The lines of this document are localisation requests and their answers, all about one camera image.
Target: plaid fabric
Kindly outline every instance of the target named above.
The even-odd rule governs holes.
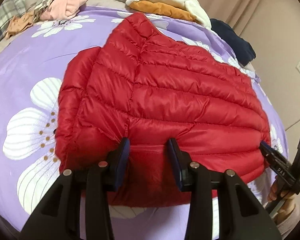
[[[0,5],[0,41],[4,38],[14,15],[21,17],[26,12],[26,0],[4,0]]]

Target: red puffer jacket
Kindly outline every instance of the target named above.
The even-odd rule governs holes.
[[[60,170],[106,158],[122,137],[131,143],[124,185],[112,205],[161,207],[189,203],[173,179],[164,145],[245,182],[264,170],[258,149],[269,125],[250,78],[203,48],[160,33],[141,13],[120,23],[103,48],[69,63],[59,95],[56,154]]]

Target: navy blue cloth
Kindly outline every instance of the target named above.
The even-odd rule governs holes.
[[[233,49],[237,60],[243,66],[256,58],[256,53],[250,43],[235,34],[234,30],[228,24],[217,19],[210,19],[210,21],[212,25],[211,29],[215,31],[221,39],[228,43]]]

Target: mattress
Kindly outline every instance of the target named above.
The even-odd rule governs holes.
[[[67,63],[87,48],[103,46],[111,31],[131,13],[84,7],[71,20],[35,25],[0,53],[0,215],[21,230],[37,203],[59,176],[54,130],[58,93]],[[288,157],[281,120],[260,86],[254,71],[239,66],[232,49],[216,33],[196,23],[147,15],[163,34],[208,50],[250,76],[271,128],[271,146]],[[274,181],[270,170],[248,186],[259,199]],[[213,199],[213,237],[218,238],[218,200]],[[84,208],[81,208],[84,228]],[[116,240],[183,240],[189,205],[166,208],[109,207]]]

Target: orange pillow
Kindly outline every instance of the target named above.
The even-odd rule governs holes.
[[[132,2],[129,6],[132,9],[141,12],[165,15],[174,19],[181,19],[190,22],[193,22],[196,19],[195,16],[193,16],[191,13],[187,11],[184,11],[179,8],[175,8],[171,5],[161,3],[161,2],[152,3],[149,1],[139,1],[139,2]]]

